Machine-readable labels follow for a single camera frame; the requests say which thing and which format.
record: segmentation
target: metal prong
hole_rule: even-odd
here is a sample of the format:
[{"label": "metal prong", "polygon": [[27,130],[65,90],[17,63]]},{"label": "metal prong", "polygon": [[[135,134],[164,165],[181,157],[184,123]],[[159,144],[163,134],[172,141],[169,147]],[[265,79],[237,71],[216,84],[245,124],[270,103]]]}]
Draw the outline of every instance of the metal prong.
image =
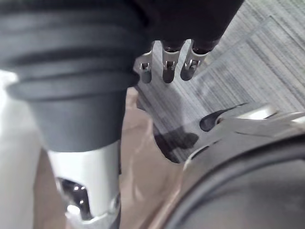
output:
[{"label": "metal prong", "polygon": [[179,60],[180,50],[184,42],[162,41],[163,81],[171,83],[175,76],[175,68]]},{"label": "metal prong", "polygon": [[201,50],[194,48],[194,40],[192,40],[189,50],[187,52],[184,65],[181,69],[180,77],[184,81],[192,79],[196,69],[202,64],[205,60],[207,53],[201,53]]},{"label": "metal prong", "polygon": [[149,52],[139,57],[140,60],[140,71],[139,75],[143,83],[150,83],[152,81],[152,61],[153,61],[153,45]]}]

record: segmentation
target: corrugated rubber sleeve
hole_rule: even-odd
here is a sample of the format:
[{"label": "corrugated rubber sleeve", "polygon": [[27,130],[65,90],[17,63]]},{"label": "corrugated rubber sleeve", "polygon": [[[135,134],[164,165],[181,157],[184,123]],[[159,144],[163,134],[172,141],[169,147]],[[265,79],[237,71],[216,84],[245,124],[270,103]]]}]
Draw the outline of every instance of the corrugated rubber sleeve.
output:
[{"label": "corrugated rubber sleeve", "polygon": [[28,2],[0,7],[0,68],[19,78],[8,93],[28,102],[48,149],[119,140],[126,90],[139,80],[133,63],[148,46],[137,11],[124,1]]}]

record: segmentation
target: striped carpet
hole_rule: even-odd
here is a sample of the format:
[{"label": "striped carpet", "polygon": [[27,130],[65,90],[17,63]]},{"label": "striped carpet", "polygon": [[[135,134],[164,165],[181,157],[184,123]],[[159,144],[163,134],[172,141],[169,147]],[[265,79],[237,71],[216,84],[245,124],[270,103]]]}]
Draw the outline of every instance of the striped carpet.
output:
[{"label": "striped carpet", "polygon": [[246,0],[197,76],[184,82],[179,75],[189,43],[175,80],[164,84],[156,42],[152,82],[137,87],[139,105],[152,116],[157,143],[170,159],[183,161],[202,145],[199,120],[211,112],[244,102],[305,110],[304,0]]}]

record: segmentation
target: metal connector pin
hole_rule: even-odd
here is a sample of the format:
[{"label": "metal connector pin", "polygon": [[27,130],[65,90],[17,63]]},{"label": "metal connector pin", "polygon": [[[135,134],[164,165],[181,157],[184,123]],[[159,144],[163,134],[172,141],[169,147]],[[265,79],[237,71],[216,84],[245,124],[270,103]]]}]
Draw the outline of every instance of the metal connector pin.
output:
[{"label": "metal connector pin", "polygon": [[192,40],[189,50],[187,52],[184,65],[181,69],[180,77],[184,81],[192,79],[195,74],[196,69],[205,60],[208,52],[201,50],[194,45],[194,40]]},{"label": "metal connector pin", "polygon": [[183,42],[166,42],[162,43],[162,58],[163,58],[163,81],[171,83],[174,80],[175,68],[179,60],[180,50]]}]

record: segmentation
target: white wall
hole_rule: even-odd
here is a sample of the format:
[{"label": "white wall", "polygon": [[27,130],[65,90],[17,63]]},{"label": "white wall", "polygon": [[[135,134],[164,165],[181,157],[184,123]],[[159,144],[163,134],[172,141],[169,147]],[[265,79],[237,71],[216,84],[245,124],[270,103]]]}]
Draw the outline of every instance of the white wall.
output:
[{"label": "white wall", "polygon": [[33,228],[33,184],[41,144],[25,103],[4,87],[14,75],[0,71],[0,227]]}]

